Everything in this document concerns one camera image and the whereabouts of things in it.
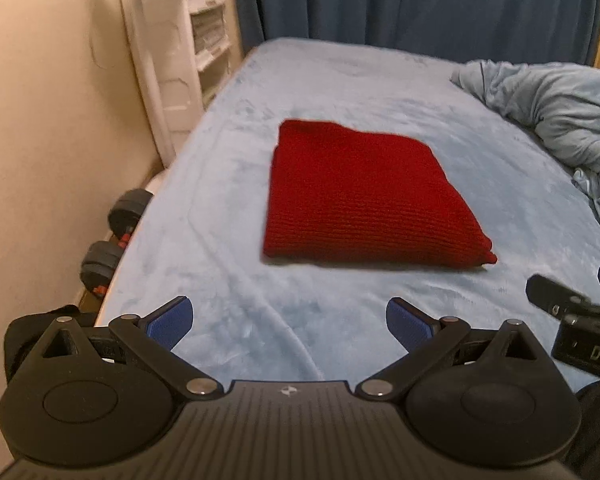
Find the light blue blanket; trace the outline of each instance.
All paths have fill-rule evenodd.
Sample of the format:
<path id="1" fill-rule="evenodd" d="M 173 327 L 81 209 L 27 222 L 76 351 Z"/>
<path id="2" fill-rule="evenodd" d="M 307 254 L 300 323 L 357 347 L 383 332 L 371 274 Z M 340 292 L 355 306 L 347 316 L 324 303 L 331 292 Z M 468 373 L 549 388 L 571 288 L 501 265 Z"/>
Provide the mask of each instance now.
<path id="1" fill-rule="evenodd" d="M 449 81 L 456 67 L 320 41 L 259 47 L 171 167 L 100 322 L 188 296 L 194 325 L 175 351 L 225 385 L 237 378 L 355 385 L 404 355 L 384 322 L 393 296 L 476 328 L 523 319 L 550 349 L 557 322 L 528 303 L 526 279 L 549 274 L 600 302 L 600 227 L 587 197 L 534 136 Z M 498 263 L 455 272 L 263 262 L 271 155 L 286 118 L 426 142 L 493 241 Z M 591 380 L 562 369 L 573 388 Z"/>
<path id="2" fill-rule="evenodd" d="M 480 60 L 458 67 L 451 81 L 504 118 L 534 128 L 549 152 L 575 169 L 573 179 L 600 221 L 600 70 Z"/>

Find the dumbbell weight plate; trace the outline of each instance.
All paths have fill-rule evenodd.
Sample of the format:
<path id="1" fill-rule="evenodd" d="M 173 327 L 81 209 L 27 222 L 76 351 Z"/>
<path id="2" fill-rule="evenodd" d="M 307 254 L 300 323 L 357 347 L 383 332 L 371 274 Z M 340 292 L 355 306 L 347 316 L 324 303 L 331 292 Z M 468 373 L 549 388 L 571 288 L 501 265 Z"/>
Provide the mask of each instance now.
<path id="1" fill-rule="evenodd" d="M 96 297 L 104 297 L 125 250 L 115 244 L 99 241 L 92 244 L 82 259 L 80 280 Z"/>
<path id="2" fill-rule="evenodd" d="M 145 189 L 132 189 L 120 196 L 109 211 L 109 227 L 120 240 L 129 229 L 135 229 L 153 198 L 153 194 Z"/>

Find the red folded sweater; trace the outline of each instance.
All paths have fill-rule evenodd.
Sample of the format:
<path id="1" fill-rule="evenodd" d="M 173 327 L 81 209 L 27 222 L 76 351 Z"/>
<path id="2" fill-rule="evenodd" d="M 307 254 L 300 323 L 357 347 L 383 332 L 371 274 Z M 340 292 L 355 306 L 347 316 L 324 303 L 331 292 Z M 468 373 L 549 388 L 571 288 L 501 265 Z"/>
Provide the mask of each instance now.
<path id="1" fill-rule="evenodd" d="M 264 254 L 456 268 L 497 261 L 426 144 L 300 120 L 280 125 Z"/>

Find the blue curtain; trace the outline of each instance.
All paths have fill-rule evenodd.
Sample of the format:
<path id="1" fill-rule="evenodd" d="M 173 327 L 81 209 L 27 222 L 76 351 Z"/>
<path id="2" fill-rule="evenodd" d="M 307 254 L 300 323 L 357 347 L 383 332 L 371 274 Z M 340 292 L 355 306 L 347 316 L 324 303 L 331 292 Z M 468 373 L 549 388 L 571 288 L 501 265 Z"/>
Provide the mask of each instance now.
<path id="1" fill-rule="evenodd" d="M 245 51 L 291 36 L 459 62 L 592 63 L 600 0 L 236 0 Z"/>

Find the bed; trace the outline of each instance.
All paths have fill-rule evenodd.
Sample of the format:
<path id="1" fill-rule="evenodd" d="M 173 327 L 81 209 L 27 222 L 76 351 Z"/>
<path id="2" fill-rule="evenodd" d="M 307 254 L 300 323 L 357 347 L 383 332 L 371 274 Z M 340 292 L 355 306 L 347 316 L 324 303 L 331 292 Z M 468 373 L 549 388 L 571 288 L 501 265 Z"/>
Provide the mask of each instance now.
<path id="1" fill-rule="evenodd" d="M 600 226 L 533 133 L 449 82 L 454 66 L 369 46 L 263 44 L 171 167 L 98 322 L 188 296 L 194 325 L 174 352 L 225 386 L 233 379 L 355 386 L 404 354 L 384 320 L 393 296 L 476 328 L 523 319 L 549 350 L 557 321 L 526 300 L 526 279 L 547 274 L 600 302 Z M 426 142 L 493 241 L 498 263 L 462 272 L 265 263 L 270 160 L 286 118 Z M 574 390 L 593 380 L 560 369 Z"/>

